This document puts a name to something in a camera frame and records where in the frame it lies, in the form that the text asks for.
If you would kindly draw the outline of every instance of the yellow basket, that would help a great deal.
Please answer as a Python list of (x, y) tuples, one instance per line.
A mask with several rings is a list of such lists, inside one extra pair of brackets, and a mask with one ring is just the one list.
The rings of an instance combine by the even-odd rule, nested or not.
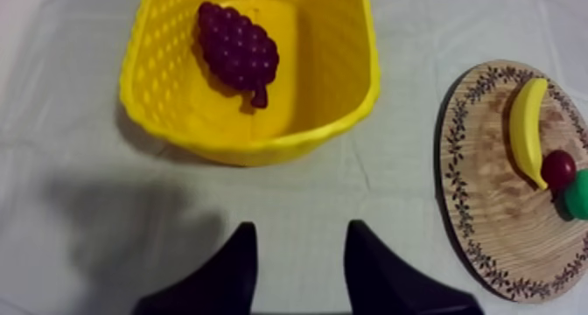
[[(233, 6), (277, 43), (269, 107), (223, 86), (202, 62), (200, 4)], [(142, 0), (122, 64), (120, 98), (154, 136), (231, 165), (301, 156), (367, 116), (380, 71), (369, 0)]]

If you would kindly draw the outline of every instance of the toy banana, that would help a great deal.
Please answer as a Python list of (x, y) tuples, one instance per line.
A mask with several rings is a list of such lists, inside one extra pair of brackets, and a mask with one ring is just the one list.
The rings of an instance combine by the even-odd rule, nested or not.
[(546, 189), (547, 183), (541, 177), (543, 154), (539, 140), (539, 113), (547, 86), (545, 79), (529, 80), (514, 99), (508, 123), (514, 161), (541, 189)]

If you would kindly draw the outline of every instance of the round wooden board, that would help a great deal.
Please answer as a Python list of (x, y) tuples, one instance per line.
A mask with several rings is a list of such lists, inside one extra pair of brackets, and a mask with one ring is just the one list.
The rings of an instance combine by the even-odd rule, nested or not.
[[(476, 66), (463, 77), (442, 109), (437, 179), (442, 208), (479, 278), (504, 298), (541, 303), (584, 274), (588, 222), (566, 220), (552, 193), (537, 190), (514, 166), (508, 114), (531, 77), (545, 75), (505, 60)], [(544, 156), (563, 149), (578, 169), (588, 167), (588, 130), (552, 80), (539, 125)]]

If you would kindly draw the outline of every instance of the white table surface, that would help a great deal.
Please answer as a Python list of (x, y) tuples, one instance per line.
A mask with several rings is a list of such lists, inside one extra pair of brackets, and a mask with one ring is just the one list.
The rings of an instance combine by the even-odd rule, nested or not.
[(486, 60), (543, 70), (588, 115), (588, 0), (372, 0), (373, 114), (310, 156), (245, 170), (194, 161), (116, 113), (138, 1), (0, 0), (0, 315), (127, 314), (241, 221), (259, 234), (255, 311), (348, 311), (354, 218), (487, 314), (588, 312), (586, 277), (541, 305), (474, 281), (445, 234), (432, 162), (445, 92)]

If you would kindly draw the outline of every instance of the purple grapes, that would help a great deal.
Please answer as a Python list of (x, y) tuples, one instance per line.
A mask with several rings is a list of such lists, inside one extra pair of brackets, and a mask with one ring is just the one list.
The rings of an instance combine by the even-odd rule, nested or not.
[(266, 85), (276, 78), (276, 42), (235, 8), (204, 2), (198, 9), (198, 41), (210, 71), (232, 88), (253, 91), (251, 106), (268, 107)]

